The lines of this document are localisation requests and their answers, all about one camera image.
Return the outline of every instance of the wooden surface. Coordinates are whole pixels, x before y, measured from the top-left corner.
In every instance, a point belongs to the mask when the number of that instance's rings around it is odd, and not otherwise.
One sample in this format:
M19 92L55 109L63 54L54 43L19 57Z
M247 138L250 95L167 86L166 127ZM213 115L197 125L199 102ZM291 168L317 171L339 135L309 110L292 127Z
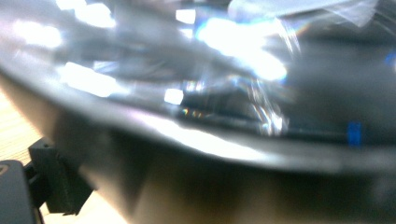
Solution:
M40 133L26 121L0 90L0 161L18 160L26 164L30 161L27 148L40 137ZM46 224L126 223L95 192L84 204L78 216L49 214L45 205L40 209Z

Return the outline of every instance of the wooden table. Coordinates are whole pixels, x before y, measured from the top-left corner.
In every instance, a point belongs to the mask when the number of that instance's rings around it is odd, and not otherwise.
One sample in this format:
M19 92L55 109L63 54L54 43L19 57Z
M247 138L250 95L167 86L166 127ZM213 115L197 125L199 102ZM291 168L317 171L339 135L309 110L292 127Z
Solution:
M27 148L39 138L41 138L40 133L26 121L0 90L0 161L18 160L26 164L30 161ZM84 204L78 216L64 217L62 214L49 214L46 205L40 210L46 224L126 223L95 192Z

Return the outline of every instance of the blue clip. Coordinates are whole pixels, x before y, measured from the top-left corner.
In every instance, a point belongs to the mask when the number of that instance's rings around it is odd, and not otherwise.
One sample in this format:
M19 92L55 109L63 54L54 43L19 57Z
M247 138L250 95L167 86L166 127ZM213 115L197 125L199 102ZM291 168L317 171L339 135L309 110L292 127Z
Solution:
M350 147L361 146L361 123L349 122L347 125L347 141Z

